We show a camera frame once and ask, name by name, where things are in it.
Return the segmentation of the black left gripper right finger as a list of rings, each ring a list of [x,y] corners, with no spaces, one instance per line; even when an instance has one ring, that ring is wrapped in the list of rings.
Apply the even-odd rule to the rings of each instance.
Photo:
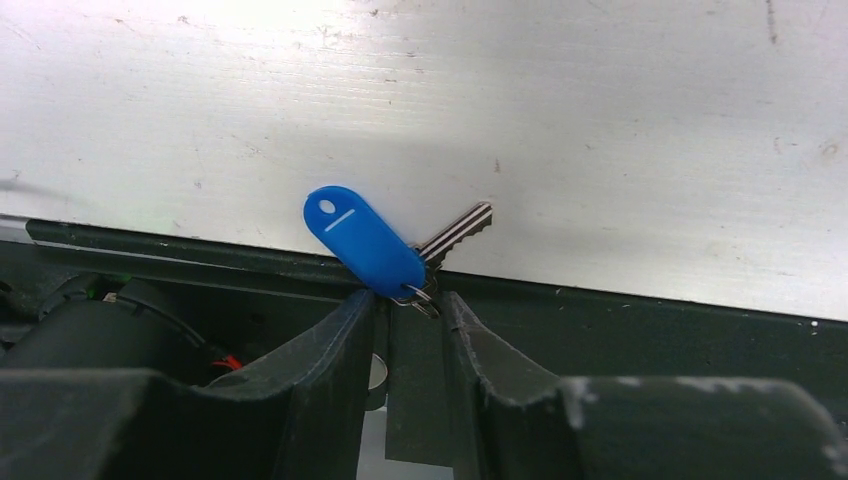
[[[776,379],[558,376],[442,300],[457,479],[843,479],[827,410]]]

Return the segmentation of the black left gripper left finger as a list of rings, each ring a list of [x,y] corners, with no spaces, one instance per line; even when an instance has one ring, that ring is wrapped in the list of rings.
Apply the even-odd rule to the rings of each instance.
[[[149,369],[5,369],[5,479],[353,479],[374,337],[360,290],[205,387]]]

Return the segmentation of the blue key tag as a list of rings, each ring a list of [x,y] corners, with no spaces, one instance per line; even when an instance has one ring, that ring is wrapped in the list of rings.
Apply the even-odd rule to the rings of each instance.
[[[364,285],[388,298],[406,298],[425,285],[422,258],[353,190],[311,192],[303,218],[310,232]]]

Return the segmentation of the metal carabiner keyring with keys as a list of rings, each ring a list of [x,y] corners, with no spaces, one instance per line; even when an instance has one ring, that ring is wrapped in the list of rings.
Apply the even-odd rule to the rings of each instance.
[[[392,298],[392,302],[400,307],[412,307],[428,318],[439,318],[441,309],[435,300],[438,290],[436,273],[442,269],[445,258],[456,245],[467,237],[480,233],[492,223],[493,206],[490,202],[481,201],[430,240],[415,246],[414,250],[421,257],[425,267],[424,284],[422,287],[407,285],[412,294],[405,298]]]

